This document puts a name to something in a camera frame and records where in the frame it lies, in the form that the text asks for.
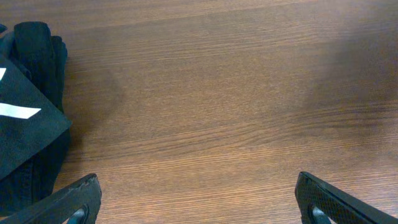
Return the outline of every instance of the wooden floor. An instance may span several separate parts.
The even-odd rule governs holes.
[[[36,0],[69,58],[56,189],[97,223],[300,223],[306,170],[398,217],[395,0]]]

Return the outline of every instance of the wood grain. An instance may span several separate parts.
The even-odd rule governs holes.
[[[398,3],[2,2],[67,44],[73,143],[98,223],[300,223],[299,171],[398,217]]]

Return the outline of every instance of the dark clothing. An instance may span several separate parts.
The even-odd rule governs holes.
[[[0,50],[8,49],[0,42]],[[43,22],[14,27],[12,50],[3,50],[0,103],[41,108],[29,119],[0,116],[0,215],[10,215],[49,196],[66,156],[70,122],[62,94],[67,50]]]

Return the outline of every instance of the folded black garment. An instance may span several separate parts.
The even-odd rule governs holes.
[[[31,90],[25,90],[20,93],[19,97],[14,97],[15,103],[18,103],[19,100],[44,101],[53,114],[43,114],[43,116],[39,117],[44,112],[41,109],[37,114],[27,119],[29,121],[36,118],[41,121],[41,125],[47,125],[44,126],[45,130],[40,133],[41,136],[35,135],[35,133],[25,127],[16,127],[18,130],[25,130],[26,134],[29,133],[30,138],[26,140],[23,146],[14,147],[18,149],[19,153],[24,152],[25,156],[23,158],[19,153],[14,152],[14,157],[17,157],[22,162],[4,161],[5,166],[8,166],[8,170],[13,171],[8,175],[6,174],[7,176],[5,177],[0,175],[0,215],[11,215],[52,193],[55,179],[60,172],[70,142],[68,130],[70,122],[62,114],[64,69],[67,59],[65,44],[60,37],[51,37],[49,28],[43,22],[24,22],[16,25],[14,37],[15,40],[12,42],[11,52],[9,55],[3,55],[8,56],[9,60],[19,68],[26,78],[23,78],[23,74],[13,66],[10,70],[7,68],[7,76],[4,76],[4,78],[10,75],[9,72],[17,73],[15,76],[11,75],[14,78],[22,77],[21,80],[23,80],[24,85],[33,88],[40,95],[40,97],[31,95]],[[5,61],[5,65],[10,66],[10,61],[4,58],[2,60]],[[7,81],[6,79],[0,81],[0,89],[2,88],[1,82],[4,80]],[[12,94],[10,92],[6,96],[0,92],[0,103],[2,103],[3,97],[8,100],[8,98],[12,97]],[[27,122],[21,121],[21,119],[15,121],[15,118],[3,118],[0,116],[0,129],[2,130],[3,128],[10,128],[6,123],[2,122],[2,119],[19,123]],[[35,137],[41,139],[42,142],[37,147],[32,147],[31,144],[35,142],[31,139]],[[0,137],[0,141],[9,142],[10,144],[12,144],[12,140],[13,135],[4,136],[4,139]],[[2,152],[10,153],[12,151],[1,146],[0,153]],[[0,157],[0,159],[7,159],[8,155],[2,156],[0,154]]]

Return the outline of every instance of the white stripe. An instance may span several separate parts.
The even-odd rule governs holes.
[[[0,80],[2,79],[5,72],[6,72],[6,68],[0,68]]]
[[[28,119],[40,110],[40,108],[26,108],[22,106],[0,103],[0,115],[9,116],[12,118]]]

